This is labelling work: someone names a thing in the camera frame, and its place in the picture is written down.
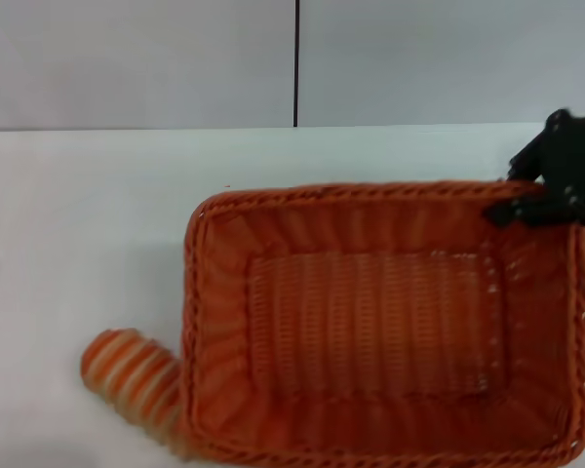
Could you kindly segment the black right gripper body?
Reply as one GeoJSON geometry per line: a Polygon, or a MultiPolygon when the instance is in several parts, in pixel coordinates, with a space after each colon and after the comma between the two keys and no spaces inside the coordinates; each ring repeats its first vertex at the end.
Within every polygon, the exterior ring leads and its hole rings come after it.
{"type": "Polygon", "coordinates": [[[562,108],[542,132],[540,167],[547,193],[571,218],[585,225],[585,116],[562,108]]]}

